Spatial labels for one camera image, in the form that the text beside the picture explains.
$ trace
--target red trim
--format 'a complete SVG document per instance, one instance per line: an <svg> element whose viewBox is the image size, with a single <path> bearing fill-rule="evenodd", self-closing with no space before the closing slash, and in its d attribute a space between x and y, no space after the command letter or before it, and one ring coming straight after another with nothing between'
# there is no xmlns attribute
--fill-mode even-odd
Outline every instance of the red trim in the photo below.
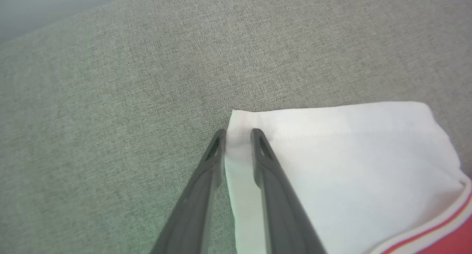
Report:
<svg viewBox="0 0 472 254"><path fill-rule="evenodd" d="M395 245L391 246L389 249L387 249L386 251L382 252L382 254L391 254L392 252L396 251L397 249L399 249L400 247L403 247L404 245L406 244L409 244L413 241L415 241L416 239L419 239L420 237L423 237L423 236L426 236L426 234L429 234L431 232L434 232L442 227L444 227L445 225L449 224L450 222L452 222L459 214L462 213L462 211L465 209L465 207L467 207L467 205L469 204L469 202L471 201L471 198L472 198L472 192L469 194L469 197L467 198L467 200L465 201L465 203L459 208L459 210L457 210L457 212L455 212L451 217L449 217L447 220L445 220L444 222L442 222L441 224L438 224L437 226L435 227L432 227L420 234L417 234L416 236L414 237L410 237L409 239L405 239L399 243L396 243Z"/></svg>
<svg viewBox="0 0 472 254"><path fill-rule="evenodd" d="M453 233L435 242L427 249L422 250L419 254L470 254L472 253L472 217Z"/></svg>

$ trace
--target folded shirt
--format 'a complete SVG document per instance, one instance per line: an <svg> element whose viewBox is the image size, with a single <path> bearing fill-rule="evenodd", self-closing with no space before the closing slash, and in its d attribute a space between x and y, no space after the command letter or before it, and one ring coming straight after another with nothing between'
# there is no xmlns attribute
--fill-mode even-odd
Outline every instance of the folded shirt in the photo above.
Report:
<svg viewBox="0 0 472 254"><path fill-rule="evenodd" d="M417 102L233 111L225 168L239 253L266 253L252 128L265 133L329 254L472 253L471 181Z"/></svg>

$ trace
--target gray fabric surface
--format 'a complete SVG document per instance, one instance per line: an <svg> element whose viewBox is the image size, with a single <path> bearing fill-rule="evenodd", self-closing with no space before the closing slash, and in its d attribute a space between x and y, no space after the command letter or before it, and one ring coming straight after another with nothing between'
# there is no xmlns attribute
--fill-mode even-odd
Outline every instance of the gray fabric surface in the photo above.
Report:
<svg viewBox="0 0 472 254"><path fill-rule="evenodd" d="M121 0L0 45L0 253L147 253L233 108L422 101L472 173L471 1Z"/></svg>

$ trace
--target white wall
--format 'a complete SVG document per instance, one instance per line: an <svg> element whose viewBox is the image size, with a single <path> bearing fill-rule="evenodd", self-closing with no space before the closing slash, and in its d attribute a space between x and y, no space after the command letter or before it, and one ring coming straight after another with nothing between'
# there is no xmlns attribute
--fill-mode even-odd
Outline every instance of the white wall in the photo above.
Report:
<svg viewBox="0 0 472 254"><path fill-rule="evenodd" d="M114 0L0 0L0 43Z"/></svg>

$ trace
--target white cloth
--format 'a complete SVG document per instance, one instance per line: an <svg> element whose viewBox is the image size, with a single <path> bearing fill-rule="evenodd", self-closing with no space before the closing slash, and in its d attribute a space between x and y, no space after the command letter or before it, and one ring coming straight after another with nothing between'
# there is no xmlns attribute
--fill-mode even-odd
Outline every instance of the white cloth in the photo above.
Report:
<svg viewBox="0 0 472 254"><path fill-rule="evenodd" d="M265 133L329 254L370 253L427 227L466 189L454 147L423 103L233 111L225 168L241 254L266 253L252 128Z"/></svg>

